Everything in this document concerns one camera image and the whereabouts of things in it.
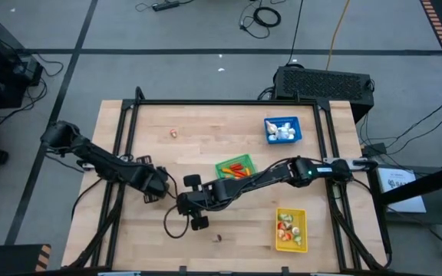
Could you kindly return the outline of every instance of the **white label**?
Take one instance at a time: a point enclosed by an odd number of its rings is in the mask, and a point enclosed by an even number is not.
[[[331,173],[332,168],[316,168],[319,173]]]

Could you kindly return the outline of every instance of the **wooden tabletop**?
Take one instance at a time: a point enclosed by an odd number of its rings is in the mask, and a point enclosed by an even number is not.
[[[93,142],[111,151],[120,114],[121,101],[101,104]],[[331,102],[331,114],[341,157],[359,157],[361,148],[348,102]],[[126,119],[122,148],[130,120]],[[278,159],[304,156],[320,159],[315,118],[311,107],[301,106],[140,106],[134,137],[133,155],[151,155],[155,166],[165,166],[176,179],[179,192],[187,191],[183,177],[200,174],[202,181],[216,178],[214,165],[249,153],[258,170]],[[297,116],[303,139],[295,144],[269,145],[263,128],[265,117]],[[322,122],[325,115],[321,112]],[[324,124],[325,144],[331,156],[328,130]],[[170,135],[175,129],[177,138]],[[355,178],[368,183],[364,173]],[[97,179],[87,172],[81,191]],[[71,225],[63,265],[70,264],[85,248],[97,230],[105,185],[91,190],[79,203]],[[378,262],[386,263],[378,220],[371,195],[359,185],[348,185],[355,232]],[[144,204],[143,194],[126,188],[124,208],[117,239],[114,269],[141,271],[338,271],[331,216],[325,182],[317,179],[297,189],[278,183],[242,195],[222,212],[203,212],[209,216],[209,228],[189,229],[181,239],[172,239],[163,230],[165,211],[175,205],[166,197]],[[278,207],[305,209],[308,217],[308,253],[275,249],[275,210]],[[172,212],[168,227],[181,233],[186,218]],[[342,232],[348,267],[352,266],[348,239]],[[106,252],[108,237],[102,253]]]

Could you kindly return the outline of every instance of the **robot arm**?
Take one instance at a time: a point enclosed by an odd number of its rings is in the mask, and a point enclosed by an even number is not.
[[[163,173],[164,168],[155,169],[150,164],[125,162],[82,136],[78,127],[72,123],[54,123],[42,135],[41,141],[51,153],[61,156],[73,153],[93,164],[102,179],[125,182],[155,199],[164,198],[168,192],[169,185],[166,183],[167,175]]]
[[[201,184],[199,175],[184,177],[186,186],[192,192],[182,192],[176,199],[176,207],[181,215],[192,216],[192,229],[209,226],[207,217],[200,212],[224,210],[243,193],[260,189],[278,182],[287,182],[296,188],[308,186],[318,178],[331,178],[336,182],[352,179],[347,162],[337,159],[332,163],[314,164],[311,159],[300,156],[281,160],[268,169],[242,179],[217,179]]]

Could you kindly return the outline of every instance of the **orange object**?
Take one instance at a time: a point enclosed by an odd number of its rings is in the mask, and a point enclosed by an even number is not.
[[[231,169],[222,168],[221,171],[223,171],[223,173],[229,173],[236,176],[235,172],[233,172]]]
[[[235,176],[238,176],[238,177],[245,177],[246,174],[245,174],[244,172],[235,171]]]
[[[236,163],[236,164],[230,165],[229,168],[231,170],[242,170],[243,169],[243,165],[240,164],[240,163]]]

